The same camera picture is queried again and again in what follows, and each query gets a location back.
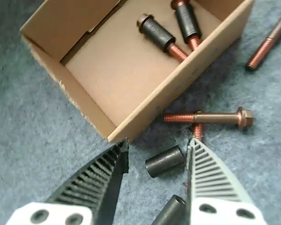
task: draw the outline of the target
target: cylindrical bushing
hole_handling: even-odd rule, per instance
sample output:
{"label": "cylindrical bushing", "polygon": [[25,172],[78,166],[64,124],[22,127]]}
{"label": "cylindrical bushing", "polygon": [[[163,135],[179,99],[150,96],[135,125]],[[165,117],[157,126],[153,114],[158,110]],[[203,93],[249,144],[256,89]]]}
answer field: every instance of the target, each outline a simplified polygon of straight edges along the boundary
{"label": "cylindrical bushing", "polygon": [[145,34],[164,53],[167,52],[168,46],[175,43],[175,37],[156,22],[152,15],[143,14],[141,17],[138,20],[140,32]]}
{"label": "cylindrical bushing", "polygon": [[174,146],[145,162],[146,169],[152,178],[158,177],[165,171],[185,163],[185,157],[179,146]]}
{"label": "cylindrical bushing", "polygon": [[158,214],[152,225],[173,225],[179,222],[185,215],[185,201],[177,195],[173,195],[163,210]]}
{"label": "cylindrical bushing", "polygon": [[188,44],[189,38],[192,35],[197,35],[199,38],[202,37],[197,18],[193,12],[191,4],[186,2],[178,3],[175,14],[183,40],[186,44]]}

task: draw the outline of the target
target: blue-gray carpet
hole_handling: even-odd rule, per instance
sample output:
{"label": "blue-gray carpet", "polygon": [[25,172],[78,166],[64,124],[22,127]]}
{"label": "blue-gray carpet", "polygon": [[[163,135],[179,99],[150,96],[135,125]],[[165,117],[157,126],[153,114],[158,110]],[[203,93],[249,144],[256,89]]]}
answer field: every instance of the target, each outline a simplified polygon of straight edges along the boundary
{"label": "blue-gray carpet", "polygon": [[[20,41],[19,28],[41,0],[0,1],[0,225],[31,201],[45,200],[106,143]],[[281,0],[257,0],[242,38],[167,112],[254,111],[254,127],[206,125],[205,144],[239,178],[268,224],[281,225],[281,42],[256,73],[244,64],[281,16]],[[115,225],[151,224],[173,194],[184,195],[183,169],[152,179],[145,159],[179,144],[187,125],[155,120],[131,145]]]}

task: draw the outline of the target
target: bolt with spacer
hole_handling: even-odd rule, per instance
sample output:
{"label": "bolt with spacer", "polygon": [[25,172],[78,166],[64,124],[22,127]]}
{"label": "bolt with spacer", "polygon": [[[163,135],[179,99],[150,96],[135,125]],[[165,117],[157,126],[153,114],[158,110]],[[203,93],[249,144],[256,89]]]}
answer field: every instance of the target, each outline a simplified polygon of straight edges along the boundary
{"label": "bolt with spacer", "polygon": [[193,114],[164,114],[165,122],[174,123],[217,123],[217,124],[237,124],[240,129],[251,127],[255,121],[252,111],[239,107],[235,113],[200,113]]}
{"label": "bolt with spacer", "polygon": [[249,71],[255,71],[259,65],[264,61],[269,51],[272,49],[273,45],[281,38],[281,19],[276,24],[272,32],[266,37],[266,39],[261,43],[256,52],[249,59],[245,65],[246,69]]}
{"label": "bolt with spacer", "polygon": [[194,51],[201,44],[202,33],[193,7],[189,0],[173,0],[170,5],[175,10],[184,42]]}
{"label": "bolt with spacer", "polygon": [[146,35],[164,53],[170,53],[175,59],[182,62],[188,54],[175,45],[176,38],[154,20],[152,15],[142,14],[137,20],[140,33]]}

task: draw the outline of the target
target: bolt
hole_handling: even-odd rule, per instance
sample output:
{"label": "bolt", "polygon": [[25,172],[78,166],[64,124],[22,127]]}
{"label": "bolt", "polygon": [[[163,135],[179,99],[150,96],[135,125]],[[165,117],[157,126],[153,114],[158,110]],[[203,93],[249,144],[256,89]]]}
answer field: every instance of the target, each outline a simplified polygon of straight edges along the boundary
{"label": "bolt", "polygon": [[165,114],[165,122],[237,124],[239,128],[251,127],[255,121],[252,111],[239,107],[236,113]]}
{"label": "bolt", "polygon": [[256,52],[252,55],[250,60],[246,64],[246,69],[255,71],[259,65],[264,61],[267,54],[272,49],[273,45],[281,38],[281,19],[276,24],[275,28],[261,43]]}
{"label": "bolt", "polygon": [[154,20],[152,15],[142,14],[137,20],[140,33],[145,34],[164,53],[170,53],[175,59],[182,62],[188,54],[175,45],[175,37]]}
{"label": "bolt", "polygon": [[189,0],[173,0],[170,5],[175,10],[184,42],[194,51],[201,44],[202,33]]}
{"label": "bolt", "polygon": [[192,135],[201,142],[203,139],[203,124],[194,123],[192,126]]}

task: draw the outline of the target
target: cardboard box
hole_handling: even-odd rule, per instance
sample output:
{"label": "cardboard box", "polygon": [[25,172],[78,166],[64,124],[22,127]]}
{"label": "cardboard box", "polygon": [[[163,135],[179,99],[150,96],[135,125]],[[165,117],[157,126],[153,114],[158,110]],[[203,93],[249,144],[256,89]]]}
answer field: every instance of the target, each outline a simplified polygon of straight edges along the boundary
{"label": "cardboard box", "polygon": [[191,3],[204,41],[181,64],[136,27],[142,13],[153,14],[191,53],[170,0],[46,0],[21,34],[103,137],[133,140],[241,35],[253,0]]}

